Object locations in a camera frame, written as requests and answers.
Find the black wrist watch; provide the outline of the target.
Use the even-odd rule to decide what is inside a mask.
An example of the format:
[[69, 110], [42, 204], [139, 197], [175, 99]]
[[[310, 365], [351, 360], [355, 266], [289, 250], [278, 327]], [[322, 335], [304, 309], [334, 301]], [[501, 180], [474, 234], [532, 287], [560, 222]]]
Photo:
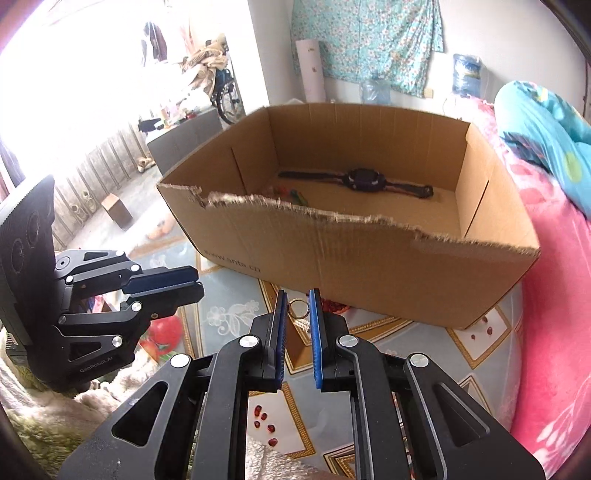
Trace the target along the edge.
[[346, 173], [280, 171], [279, 177], [292, 180], [339, 183], [353, 191], [365, 193], [388, 191], [418, 199], [430, 199], [434, 196], [434, 188], [431, 185], [392, 182], [384, 174], [368, 168], [356, 168]]

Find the small cardboard box on floor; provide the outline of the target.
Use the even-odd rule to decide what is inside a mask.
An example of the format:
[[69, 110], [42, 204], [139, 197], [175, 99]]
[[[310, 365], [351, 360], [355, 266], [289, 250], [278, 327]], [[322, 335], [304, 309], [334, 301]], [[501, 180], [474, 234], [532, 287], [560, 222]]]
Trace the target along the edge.
[[101, 206], [119, 228], [126, 229], [132, 224], [131, 213], [117, 195], [108, 194], [102, 200]]

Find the fruit pattern tablecloth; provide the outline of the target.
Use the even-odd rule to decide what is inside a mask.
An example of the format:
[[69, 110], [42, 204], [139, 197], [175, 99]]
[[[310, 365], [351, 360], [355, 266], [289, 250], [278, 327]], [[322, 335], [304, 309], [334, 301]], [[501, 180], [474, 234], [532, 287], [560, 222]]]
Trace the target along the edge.
[[[276, 302], [272, 283], [239, 274], [208, 261], [183, 234], [140, 236], [123, 244], [129, 258], [143, 268], [195, 267], [204, 284], [204, 299], [153, 322], [142, 347], [158, 367], [176, 354], [202, 357], [245, 335], [252, 320]], [[271, 450], [341, 477], [356, 472], [349, 399], [324, 394], [312, 377], [308, 300], [287, 294], [286, 370], [274, 394], [249, 396], [247, 437]], [[404, 357], [422, 352], [446, 371], [503, 426], [515, 416], [521, 380], [518, 339], [523, 316], [522, 292], [512, 290], [482, 319], [465, 330], [445, 329], [345, 307], [342, 316], [356, 336], [383, 352]]]

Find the grey cabinet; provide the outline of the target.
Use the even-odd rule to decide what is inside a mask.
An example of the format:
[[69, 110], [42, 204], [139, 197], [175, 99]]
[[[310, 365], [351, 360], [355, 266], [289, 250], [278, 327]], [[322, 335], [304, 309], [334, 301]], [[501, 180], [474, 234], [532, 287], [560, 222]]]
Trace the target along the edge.
[[209, 108], [176, 126], [150, 132], [146, 137], [146, 145], [160, 174], [164, 176], [221, 131], [221, 119], [217, 111]]

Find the pink floral blanket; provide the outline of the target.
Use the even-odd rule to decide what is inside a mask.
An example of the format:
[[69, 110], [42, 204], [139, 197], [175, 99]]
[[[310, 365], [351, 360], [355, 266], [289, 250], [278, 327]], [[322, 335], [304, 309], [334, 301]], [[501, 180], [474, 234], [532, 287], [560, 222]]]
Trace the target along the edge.
[[535, 227], [541, 254], [522, 287], [522, 374], [513, 435], [550, 479], [590, 476], [590, 223], [557, 182], [497, 134], [494, 107], [469, 102]]

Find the colourful small trinket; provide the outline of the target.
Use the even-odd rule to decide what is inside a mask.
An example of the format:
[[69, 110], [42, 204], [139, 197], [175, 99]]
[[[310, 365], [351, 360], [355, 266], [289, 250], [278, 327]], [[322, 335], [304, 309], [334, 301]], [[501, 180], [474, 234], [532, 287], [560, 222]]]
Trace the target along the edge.
[[279, 200], [290, 204], [308, 207], [308, 201], [300, 191], [293, 188], [271, 185], [263, 189], [262, 194], [266, 198]]

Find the bicycle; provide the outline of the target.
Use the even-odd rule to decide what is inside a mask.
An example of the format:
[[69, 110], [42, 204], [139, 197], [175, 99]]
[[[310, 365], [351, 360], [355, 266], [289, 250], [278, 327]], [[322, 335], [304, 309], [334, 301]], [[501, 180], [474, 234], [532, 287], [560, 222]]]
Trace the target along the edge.
[[215, 72], [211, 103], [219, 118], [228, 125], [235, 124], [245, 113], [235, 78], [228, 68]]

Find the brown cardboard box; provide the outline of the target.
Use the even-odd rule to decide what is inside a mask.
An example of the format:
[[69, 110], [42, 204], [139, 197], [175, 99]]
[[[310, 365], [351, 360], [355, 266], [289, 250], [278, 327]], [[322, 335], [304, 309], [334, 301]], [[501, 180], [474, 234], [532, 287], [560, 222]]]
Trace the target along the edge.
[[[418, 199], [292, 180], [368, 168]], [[263, 196], [276, 185], [308, 207]], [[177, 164], [158, 191], [200, 254], [325, 299], [443, 327], [491, 310], [540, 254], [518, 189], [473, 124], [362, 104], [259, 109]]]

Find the pile of clothes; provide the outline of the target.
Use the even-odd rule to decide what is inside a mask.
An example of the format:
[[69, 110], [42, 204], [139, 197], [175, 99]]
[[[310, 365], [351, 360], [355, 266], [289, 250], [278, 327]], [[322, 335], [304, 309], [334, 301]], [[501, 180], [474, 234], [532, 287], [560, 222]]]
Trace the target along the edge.
[[180, 63], [183, 81], [191, 90], [201, 89], [211, 97], [215, 75], [228, 66], [228, 43], [224, 35], [199, 47], [190, 57]]

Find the empty clear water jug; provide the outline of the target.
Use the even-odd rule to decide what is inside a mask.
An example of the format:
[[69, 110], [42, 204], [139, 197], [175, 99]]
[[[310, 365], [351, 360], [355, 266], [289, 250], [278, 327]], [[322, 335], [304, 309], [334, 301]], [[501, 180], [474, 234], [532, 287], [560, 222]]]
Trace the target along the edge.
[[392, 104], [391, 87], [387, 80], [370, 78], [360, 83], [361, 101], [366, 105], [389, 106]]

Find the blue quilt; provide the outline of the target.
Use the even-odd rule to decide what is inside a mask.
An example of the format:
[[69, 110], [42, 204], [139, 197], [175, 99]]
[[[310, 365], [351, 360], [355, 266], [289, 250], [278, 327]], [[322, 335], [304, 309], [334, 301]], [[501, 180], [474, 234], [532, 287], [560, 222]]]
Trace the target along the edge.
[[553, 91], [511, 81], [494, 101], [497, 129], [514, 155], [551, 174], [566, 197], [590, 216], [590, 124]]

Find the blue water bottle on dispenser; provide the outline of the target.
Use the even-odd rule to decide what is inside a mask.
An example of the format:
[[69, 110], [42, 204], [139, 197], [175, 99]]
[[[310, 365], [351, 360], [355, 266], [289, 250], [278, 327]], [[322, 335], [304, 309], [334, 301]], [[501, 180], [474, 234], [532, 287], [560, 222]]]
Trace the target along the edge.
[[481, 97], [482, 62], [479, 58], [455, 54], [452, 91], [460, 97]]

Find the floral wall curtain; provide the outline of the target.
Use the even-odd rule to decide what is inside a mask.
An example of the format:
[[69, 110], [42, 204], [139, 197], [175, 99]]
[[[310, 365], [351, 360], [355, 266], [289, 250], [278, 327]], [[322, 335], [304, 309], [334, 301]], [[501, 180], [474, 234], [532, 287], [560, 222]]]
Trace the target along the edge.
[[361, 83], [372, 76], [422, 98], [432, 56], [445, 51], [434, 0], [295, 1], [291, 39], [318, 41], [326, 77]]

